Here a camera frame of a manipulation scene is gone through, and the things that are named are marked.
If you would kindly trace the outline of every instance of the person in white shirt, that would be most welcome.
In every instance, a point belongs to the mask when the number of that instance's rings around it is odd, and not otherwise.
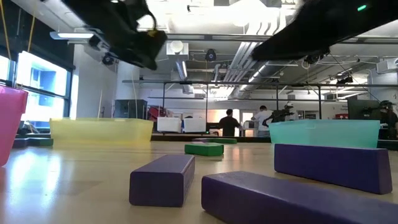
[[[258,112],[256,115],[254,115],[251,119],[253,121],[258,121],[259,122],[259,131],[257,133],[257,137],[260,138],[265,138],[265,137],[270,137],[269,135],[269,128],[267,126],[262,125],[262,122],[269,118],[272,115],[272,111],[268,110],[266,106],[262,105],[260,106],[260,112]],[[270,124],[272,122],[272,119],[267,120],[267,124]]]

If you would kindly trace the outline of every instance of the pink plastic bin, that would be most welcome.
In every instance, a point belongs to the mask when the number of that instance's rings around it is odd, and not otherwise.
[[[25,113],[27,95],[24,90],[0,86],[0,166],[4,166],[10,156],[21,116]]]

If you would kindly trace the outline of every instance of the green foam block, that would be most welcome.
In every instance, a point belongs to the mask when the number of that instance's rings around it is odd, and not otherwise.
[[[54,140],[49,138],[29,138],[28,142],[30,146],[52,146],[54,144]]]
[[[220,143],[220,144],[237,144],[236,139],[226,139],[226,138],[209,138],[210,142]]]
[[[224,145],[220,144],[186,144],[186,154],[200,156],[221,156],[224,154]]]

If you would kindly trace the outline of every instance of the green light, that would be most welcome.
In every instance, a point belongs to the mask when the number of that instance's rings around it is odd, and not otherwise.
[[[360,7],[357,8],[358,12],[360,12],[360,11],[362,11],[364,9],[366,9],[366,5],[363,5],[363,6],[360,6]]]

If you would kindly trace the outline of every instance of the table surface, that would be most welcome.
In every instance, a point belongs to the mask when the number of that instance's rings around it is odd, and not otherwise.
[[[195,177],[182,208],[129,204],[130,172],[165,154],[183,154],[185,142],[146,146],[54,146],[13,150],[0,169],[0,223],[132,224],[222,223],[200,204],[201,178],[244,170],[398,203],[398,152],[390,151],[394,191],[374,195],[275,173],[268,143],[225,145],[221,157],[196,157]]]

